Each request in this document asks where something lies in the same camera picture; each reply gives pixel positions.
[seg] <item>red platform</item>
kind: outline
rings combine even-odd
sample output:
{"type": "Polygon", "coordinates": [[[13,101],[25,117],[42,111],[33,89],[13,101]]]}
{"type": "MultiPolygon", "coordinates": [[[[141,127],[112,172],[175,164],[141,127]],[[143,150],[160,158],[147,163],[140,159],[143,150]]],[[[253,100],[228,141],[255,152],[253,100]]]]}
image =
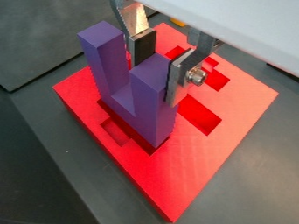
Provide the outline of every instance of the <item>red platform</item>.
{"type": "MultiPolygon", "coordinates": [[[[156,27],[157,52],[175,55],[185,37],[165,24],[156,27]]],[[[69,111],[161,216],[175,222],[263,115],[276,92],[212,54],[207,84],[183,100],[172,134],[149,155],[99,106],[100,95],[85,67],[53,88],[69,111]]]]}

